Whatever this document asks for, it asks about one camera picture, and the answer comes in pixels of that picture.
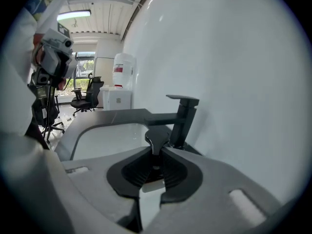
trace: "ceiling light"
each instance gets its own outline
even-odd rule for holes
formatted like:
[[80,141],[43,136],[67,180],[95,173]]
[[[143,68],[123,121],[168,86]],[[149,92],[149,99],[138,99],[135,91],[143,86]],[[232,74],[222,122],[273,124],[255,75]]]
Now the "ceiling light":
[[76,10],[71,12],[65,12],[58,15],[58,21],[69,18],[80,18],[91,16],[91,10]]

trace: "black faucet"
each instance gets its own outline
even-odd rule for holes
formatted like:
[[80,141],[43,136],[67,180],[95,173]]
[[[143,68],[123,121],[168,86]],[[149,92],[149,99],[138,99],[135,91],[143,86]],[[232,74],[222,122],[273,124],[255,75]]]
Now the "black faucet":
[[169,97],[170,99],[180,99],[180,105],[177,113],[152,114],[151,116],[145,117],[144,120],[149,126],[174,124],[171,135],[170,137],[168,136],[169,144],[173,148],[183,149],[186,136],[189,133],[196,113],[195,107],[198,105],[199,99],[187,96],[174,95],[167,95],[167,97]]

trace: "window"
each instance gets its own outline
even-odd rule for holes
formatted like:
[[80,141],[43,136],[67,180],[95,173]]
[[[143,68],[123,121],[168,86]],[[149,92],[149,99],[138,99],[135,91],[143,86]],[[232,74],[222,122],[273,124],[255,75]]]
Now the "window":
[[64,91],[59,91],[60,96],[75,95],[75,93],[72,92],[74,88],[81,88],[81,91],[85,92],[89,84],[88,75],[94,72],[95,52],[77,52],[77,54],[73,52],[73,56],[77,56],[77,67],[66,89]]

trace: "sink basin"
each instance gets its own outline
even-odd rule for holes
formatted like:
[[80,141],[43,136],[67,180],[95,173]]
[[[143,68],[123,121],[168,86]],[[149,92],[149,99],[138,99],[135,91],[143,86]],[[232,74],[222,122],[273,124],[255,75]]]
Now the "sink basin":
[[149,146],[144,135],[148,128],[141,124],[97,127],[79,139],[73,160],[102,157]]

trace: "black office chair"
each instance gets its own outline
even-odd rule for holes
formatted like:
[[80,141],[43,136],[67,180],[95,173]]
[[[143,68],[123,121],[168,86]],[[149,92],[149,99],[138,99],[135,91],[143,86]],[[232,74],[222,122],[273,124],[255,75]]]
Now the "black office chair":
[[[77,110],[73,113],[73,116],[75,117],[75,113],[78,111],[86,112],[87,110],[91,111],[91,108],[96,108],[98,105],[98,94],[99,89],[104,85],[104,82],[101,81],[101,77],[93,77],[89,90],[86,92],[81,92],[80,89],[74,89],[72,92],[75,92],[76,94],[76,101],[72,101],[70,105]],[[85,99],[82,99],[81,93],[86,93]]]
[[90,92],[91,91],[91,88],[90,88],[90,85],[91,85],[91,81],[93,79],[93,74],[90,73],[88,74],[88,78],[89,78],[89,82],[88,82],[88,87],[87,87],[87,92]]
[[55,88],[51,88],[51,101],[49,108],[49,122],[47,123],[47,106],[48,106],[48,95],[49,87],[36,87],[29,84],[28,87],[36,95],[36,101],[34,102],[32,109],[33,115],[36,118],[38,125],[47,128],[47,143],[50,143],[49,137],[52,130],[59,130],[65,133],[64,129],[58,128],[58,125],[64,126],[63,122],[58,122],[54,124],[55,120],[59,118],[59,103],[58,96],[55,96]]

